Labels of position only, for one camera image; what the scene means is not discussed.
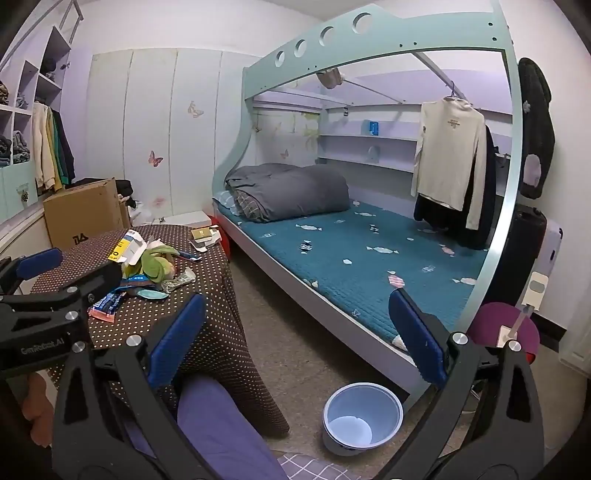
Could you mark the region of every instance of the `gray comforter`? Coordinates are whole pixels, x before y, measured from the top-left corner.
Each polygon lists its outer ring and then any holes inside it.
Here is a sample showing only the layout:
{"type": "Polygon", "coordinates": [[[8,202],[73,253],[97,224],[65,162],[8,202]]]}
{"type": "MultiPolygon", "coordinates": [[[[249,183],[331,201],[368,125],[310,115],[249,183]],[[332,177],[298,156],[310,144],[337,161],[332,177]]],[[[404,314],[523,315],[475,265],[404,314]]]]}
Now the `gray comforter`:
{"type": "Polygon", "coordinates": [[[228,174],[226,184],[247,217],[259,222],[349,209],[347,182],[327,165],[241,167],[228,174]]]}

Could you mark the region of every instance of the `small box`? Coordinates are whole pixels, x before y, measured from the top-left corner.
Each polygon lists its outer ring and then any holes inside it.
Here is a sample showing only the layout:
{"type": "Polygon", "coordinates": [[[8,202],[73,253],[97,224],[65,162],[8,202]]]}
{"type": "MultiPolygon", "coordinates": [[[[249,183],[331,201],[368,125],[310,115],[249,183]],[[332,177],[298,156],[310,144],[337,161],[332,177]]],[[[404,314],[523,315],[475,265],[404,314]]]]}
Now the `small box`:
{"type": "Polygon", "coordinates": [[[195,230],[191,230],[191,235],[193,235],[194,240],[204,242],[212,237],[212,231],[208,227],[196,228],[195,230]]]}
{"type": "Polygon", "coordinates": [[[62,190],[43,201],[51,244],[62,251],[124,228],[115,179],[62,190]]]}
{"type": "Polygon", "coordinates": [[[164,222],[160,224],[169,225],[186,225],[191,228],[203,228],[212,224],[211,218],[205,212],[198,210],[197,212],[181,213],[172,217],[165,217],[164,222]]]}

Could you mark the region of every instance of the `purple fabric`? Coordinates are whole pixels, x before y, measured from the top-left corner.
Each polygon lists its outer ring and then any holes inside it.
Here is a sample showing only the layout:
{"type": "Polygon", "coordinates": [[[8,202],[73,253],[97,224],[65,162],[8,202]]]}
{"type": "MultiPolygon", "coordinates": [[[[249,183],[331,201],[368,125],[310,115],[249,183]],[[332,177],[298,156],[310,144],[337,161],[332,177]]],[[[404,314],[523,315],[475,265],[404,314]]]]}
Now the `purple fabric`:
{"type": "MultiPolygon", "coordinates": [[[[516,307],[506,303],[487,303],[480,307],[466,334],[478,345],[496,346],[501,326],[513,327],[518,316],[519,309],[516,307]]],[[[531,318],[523,320],[517,331],[517,340],[527,353],[538,353],[540,333],[531,318]]]]}
{"type": "MultiPolygon", "coordinates": [[[[131,412],[123,407],[125,428],[133,445],[154,456],[131,412]]],[[[223,480],[287,480],[265,441],[213,378],[194,375],[183,382],[177,422],[223,480]]]]}

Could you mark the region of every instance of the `yellow label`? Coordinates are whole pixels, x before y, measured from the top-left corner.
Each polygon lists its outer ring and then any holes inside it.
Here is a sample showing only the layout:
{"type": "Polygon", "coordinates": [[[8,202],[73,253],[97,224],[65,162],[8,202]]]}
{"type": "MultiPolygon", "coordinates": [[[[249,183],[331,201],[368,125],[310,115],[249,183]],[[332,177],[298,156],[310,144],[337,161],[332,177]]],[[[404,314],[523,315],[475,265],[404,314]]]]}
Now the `yellow label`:
{"type": "Polygon", "coordinates": [[[109,260],[111,260],[113,262],[117,262],[119,260],[119,258],[121,257],[121,255],[123,255],[125,250],[127,250],[127,247],[129,246],[130,243],[131,242],[125,238],[122,238],[121,240],[119,240],[119,243],[115,246],[115,248],[113,249],[113,251],[109,255],[109,260]]]}

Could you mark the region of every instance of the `white wardrobe door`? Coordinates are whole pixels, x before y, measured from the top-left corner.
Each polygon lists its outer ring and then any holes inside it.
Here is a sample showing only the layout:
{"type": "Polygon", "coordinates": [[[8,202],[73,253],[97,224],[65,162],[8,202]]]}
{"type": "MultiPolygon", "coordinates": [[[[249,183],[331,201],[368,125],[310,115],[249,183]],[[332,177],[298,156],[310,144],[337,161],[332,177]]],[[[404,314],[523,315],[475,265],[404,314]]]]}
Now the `white wardrobe door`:
{"type": "Polygon", "coordinates": [[[217,80],[222,53],[178,51],[170,111],[170,184],[175,215],[212,213],[217,80]]]}
{"type": "MultiPolygon", "coordinates": [[[[259,60],[241,53],[223,52],[217,94],[216,165],[230,153],[238,137],[242,107],[242,70],[259,60]]],[[[256,164],[256,146],[252,140],[244,154],[241,166],[256,164]]]]}
{"type": "Polygon", "coordinates": [[[172,215],[170,103],[175,48],[134,50],[124,118],[125,178],[156,218],[172,215]]]}
{"type": "Polygon", "coordinates": [[[132,50],[92,57],[87,94],[86,155],[76,178],[124,178],[123,117],[132,50]]]}

